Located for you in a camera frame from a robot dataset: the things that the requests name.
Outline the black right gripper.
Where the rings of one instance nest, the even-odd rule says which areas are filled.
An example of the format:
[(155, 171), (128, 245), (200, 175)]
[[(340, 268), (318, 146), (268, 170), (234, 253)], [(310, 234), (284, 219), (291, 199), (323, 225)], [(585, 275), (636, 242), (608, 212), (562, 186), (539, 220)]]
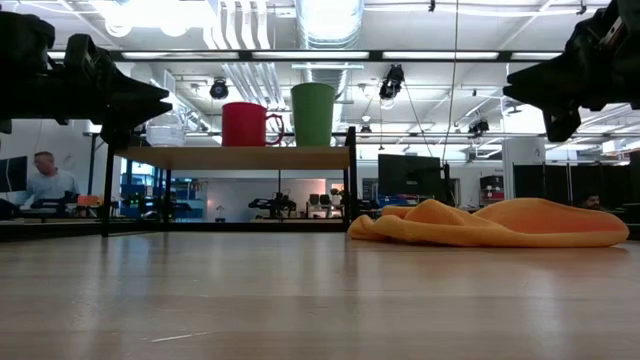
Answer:
[(581, 125), (578, 107), (611, 103), (639, 108), (639, 0), (614, 0), (579, 22), (569, 49), (507, 76), (503, 93), (542, 109), (547, 139), (568, 140)]

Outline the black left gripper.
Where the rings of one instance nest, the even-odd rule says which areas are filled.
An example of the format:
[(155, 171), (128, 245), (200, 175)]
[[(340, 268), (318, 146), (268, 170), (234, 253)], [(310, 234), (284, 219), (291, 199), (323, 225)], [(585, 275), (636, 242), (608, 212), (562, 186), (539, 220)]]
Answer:
[(173, 108), (160, 101), (168, 90), (124, 75), (90, 36), (72, 35), (62, 63), (49, 55), (54, 42), (54, 26), (39, 17), (1, 14), (3, 133), (12, 131), (14, 119), (53, 119), (61, 125), (89, 119), (102, 125), (108, 145), (127, 147), (137, 126)]

